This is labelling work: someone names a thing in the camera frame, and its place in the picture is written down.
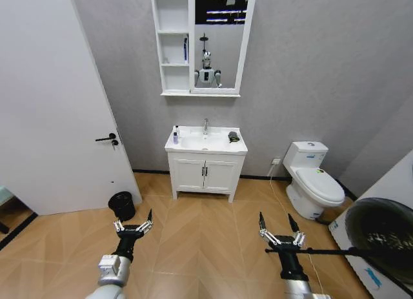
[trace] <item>faucet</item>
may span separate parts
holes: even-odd
[[[204,119],[204,136],[208,134],[208,118]]]

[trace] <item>mirror cabinet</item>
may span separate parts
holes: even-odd
[[[255,0],[152,0],[162,96],[239,97]]]

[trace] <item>wooden floor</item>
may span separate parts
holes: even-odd
[[[32,210],[14,197],[0,207],[0,221],[10,229],[8,232],[10,233],[32,213]],[[0,241],[7,235],[8,234],[0,232]]]
[[[260,211],[273,233],[290,234],[269,181],[240,180],[230,204],[210,194],[181,193],[173,201],[168,175],[136,178],[143,203],[130,223],[143,222],[152,208],[154,228],[135,245],[128,298],[284,298],[278,257],[264,252],[258,235]],[[294,212],[286,182],[272,184],[308,246],[337,248],[326,226]],[[96,288],[100,257],[116,248],[113,220],[110,209],[36,218],[0,251],[0,298],[84,298]],[[313,291],[320,292],[307,256],[299,258]],[[344,258],[312,259],[330,296],[370,298]]]

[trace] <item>toilet tank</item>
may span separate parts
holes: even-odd
[[[318,168],[327,151],[328,148],[320,142],[292,142],[287,155],[285,155],[283,165],[286,168]]]

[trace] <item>washing machine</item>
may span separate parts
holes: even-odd
[[[329,225],[341,249],[413,250],[413,150]],[[413,257],[347,256],[375,299],[413,298]]]

